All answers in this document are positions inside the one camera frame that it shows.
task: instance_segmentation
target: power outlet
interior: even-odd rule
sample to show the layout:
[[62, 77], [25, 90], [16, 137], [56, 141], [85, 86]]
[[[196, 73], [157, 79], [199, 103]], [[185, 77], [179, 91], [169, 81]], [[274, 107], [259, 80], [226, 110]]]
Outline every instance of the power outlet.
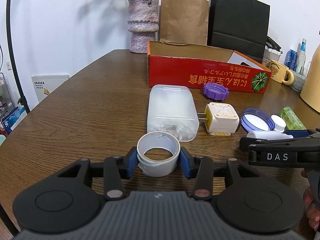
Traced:
[[12, 70], [11, 62], [9, 60], [5, 64], [7, 65], [8, 70]]

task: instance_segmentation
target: vase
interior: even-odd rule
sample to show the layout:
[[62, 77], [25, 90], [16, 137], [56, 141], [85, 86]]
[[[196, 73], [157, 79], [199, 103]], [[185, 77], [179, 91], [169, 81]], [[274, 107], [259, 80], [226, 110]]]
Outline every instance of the vase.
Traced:
[[129, 0], [128, 31], [130, 51], [147, 53], [148, 41], [154, 41], [159, 30], [159, 0]]

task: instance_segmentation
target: human hand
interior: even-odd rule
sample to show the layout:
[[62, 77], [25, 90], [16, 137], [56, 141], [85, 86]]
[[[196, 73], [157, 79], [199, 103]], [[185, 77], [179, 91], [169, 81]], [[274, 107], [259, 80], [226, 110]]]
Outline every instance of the human hand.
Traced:
[[[302, 177], [306, 178], [306, 172], [304, 169], [301, 171]], [[313, 194], [311, 191], [311, 188], [308, 187], [307, 190], [303, 194], [303, 201], [305, 205], [309, 205], [308, 211], [307, 211], [307, 217], [309, 219], [309, 225], [314, 230], [317, 230], [319, 227], [319, 221], [320, 221], [320, 210], [317, 210], [315, 205], [312, 203], [313, 200]]]

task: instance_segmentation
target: beige kettle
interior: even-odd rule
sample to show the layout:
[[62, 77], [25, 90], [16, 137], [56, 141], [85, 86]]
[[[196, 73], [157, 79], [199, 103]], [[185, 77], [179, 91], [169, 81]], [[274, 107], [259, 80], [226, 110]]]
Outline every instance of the beige kettle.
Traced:
[[320, 112], [320, 44], [313, 54], [308, 77], [300, 97], [309, 106]]

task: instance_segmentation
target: green transparent tube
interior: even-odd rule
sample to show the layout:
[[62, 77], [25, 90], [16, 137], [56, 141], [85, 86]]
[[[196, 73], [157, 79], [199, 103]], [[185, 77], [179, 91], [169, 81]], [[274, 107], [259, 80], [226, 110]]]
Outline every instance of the green transparent tube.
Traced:
[[289, 130], [306, 130], [303, 123], [288, 106], [281, 110], [280, 117], [285, 121]]

